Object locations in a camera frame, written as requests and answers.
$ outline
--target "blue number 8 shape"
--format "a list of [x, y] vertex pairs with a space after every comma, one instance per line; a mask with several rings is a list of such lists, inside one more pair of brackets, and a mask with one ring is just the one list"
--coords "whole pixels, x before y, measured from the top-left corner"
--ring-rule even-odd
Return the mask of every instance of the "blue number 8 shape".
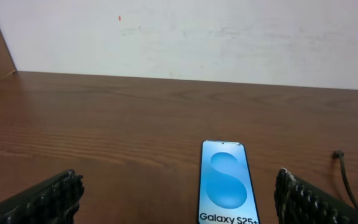
[[211, 157], [213, 174], [206, 184], [209, 199], [217, 206], [227, 209], [238, 208], [247, 200], [247, 191], [242, 182], [220, 171], [240, 169], [237, 159], [226, 152], [219, 152]]

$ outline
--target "phone wallpaper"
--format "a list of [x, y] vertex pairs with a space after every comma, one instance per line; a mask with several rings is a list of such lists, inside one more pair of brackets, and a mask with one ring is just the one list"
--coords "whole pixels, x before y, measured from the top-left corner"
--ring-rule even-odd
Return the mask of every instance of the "phone wallpaper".
[[203, 143], [199, 203], [199, 223], [259, 223], [243, 145]]

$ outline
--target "blue phone screen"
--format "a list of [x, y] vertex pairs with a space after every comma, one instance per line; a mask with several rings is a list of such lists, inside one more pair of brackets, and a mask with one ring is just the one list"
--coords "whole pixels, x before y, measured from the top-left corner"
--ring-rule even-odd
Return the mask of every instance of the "blue phone screen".
[[201, 154], [198, 223], [258, 224], [244, 146], [204, 141]]

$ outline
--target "black cable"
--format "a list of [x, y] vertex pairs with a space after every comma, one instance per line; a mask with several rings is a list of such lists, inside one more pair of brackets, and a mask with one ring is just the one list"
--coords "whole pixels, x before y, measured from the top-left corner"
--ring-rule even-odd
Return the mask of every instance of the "black cable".
[[351, 186], [349, 186], [349, 182], [347, 181], [346, 171], [345, 171], [345, 160], [343, 159], [344, 156], [345, 156], [345, 154], [342, 151], [340, 151], [340, 150], [334, 151], [333, 158], [334, 159], [339, 158], [339, 161], [341, 162], [341, 174], [342, 174], [343, 183], [346, 188], [346, 192], [347, 192], [349, 198], [351, 198], [353, 205], [358, 210], [358, 203], [357, 203], [356, 199], [354, 198], [352, 190], [351, 190]]

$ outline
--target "cable tip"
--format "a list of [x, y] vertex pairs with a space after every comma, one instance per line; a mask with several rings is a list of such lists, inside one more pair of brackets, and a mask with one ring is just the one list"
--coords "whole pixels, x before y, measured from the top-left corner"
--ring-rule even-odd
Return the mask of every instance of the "cable tip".
[[334, 151], [334, 153], [333, 153], [333, 159], [339, 158], [339, 156], [344, 157], [345, 154], [344, 154], [341, 150]]

